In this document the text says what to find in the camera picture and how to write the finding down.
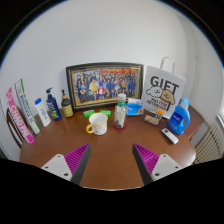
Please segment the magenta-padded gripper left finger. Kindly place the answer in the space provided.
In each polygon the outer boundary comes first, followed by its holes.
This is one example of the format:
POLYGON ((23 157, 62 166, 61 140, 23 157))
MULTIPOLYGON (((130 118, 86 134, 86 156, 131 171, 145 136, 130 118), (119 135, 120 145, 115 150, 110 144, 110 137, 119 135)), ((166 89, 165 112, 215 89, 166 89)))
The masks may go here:
POLYGON ((91 145, 87 143, 72 150, 66 155, 56 154, 42 167, 42 169, 79 185, 90 154, 91 145))

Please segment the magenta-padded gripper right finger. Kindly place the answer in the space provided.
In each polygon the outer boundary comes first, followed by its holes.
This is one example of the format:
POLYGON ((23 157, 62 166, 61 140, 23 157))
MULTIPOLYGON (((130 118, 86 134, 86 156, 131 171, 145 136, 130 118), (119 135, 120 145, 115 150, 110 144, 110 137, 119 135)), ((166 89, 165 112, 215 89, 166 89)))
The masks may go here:
POLYGON ((145 185, 182 169, 168 154, 158 155, 136 143, 133 144, 132 153, 145 185))

